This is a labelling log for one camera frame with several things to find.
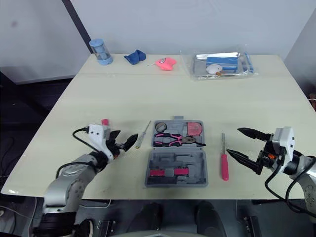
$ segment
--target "clear plastic bag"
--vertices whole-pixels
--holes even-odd
[[[181,51],[180,54],[187,73],[194,80],[237,79],[257,74],[248,53],[244,51]]]

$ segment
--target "screwdriver shaft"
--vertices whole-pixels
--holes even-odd
[[[222,133],[222,146],[223,146],[222,154],[225,155],[225,133]]]
[[[145,135],[146,135],[146,131],[147,131],[147,129],[148,129],[150,123],[151,123],[151,121],[149,121],[149,123],[148,123],[148,125],[147,125],[145,131],[144,131],[144,132],[142,133],[142,135],[139,137],[139,139],[138,139],[138,141],[137,141],[137,143],[136,143],[136,149],[139,149],[140,146],[142,145],[143,139],[144,139],[144,137],[145,137]]]

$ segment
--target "white wall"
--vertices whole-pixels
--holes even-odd
[[[14,82],[71,77],[89,55],[61,0],[0,0],[0,71]]]
[[[316,10],[284,63],[306,95],[316,92]]]
[[[285,59],[315,0],[72,0],[91,38],[110,52],[179,53],[247,44]]]

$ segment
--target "gray tool case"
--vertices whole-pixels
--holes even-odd
[[[169,137],[156,137],[158,133],[155,129],[156,124],[164,122],[167,129],[164,133],[180,134],[187,137],[187,123],[197,122],[202,126],[202,133],[194,136],[197,142],[204,143],[204,126],[200,120],[183,120],[183,117],[175,117],[174,120],[157,120],[154,124],[154,134],[152,146],[154,149],[150,153],[146,172],[146,187],[161,186],[181,186],[181,187],[205,187],[208,185],[206,155],[202,150],[203,146],[192,143],[182,144],[176,147],[158,147],[155,142],[169,143],[175,141]],[[184,168],[188,174],[174,174],[182,172]]]

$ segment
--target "blue cylinder container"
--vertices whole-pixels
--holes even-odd
[[[102,39],[92,39],[89,42],[89,45],[91,46],[94,55],[97,57],[99,64],[108,65],[113,62],[113,58],[104,46]]]

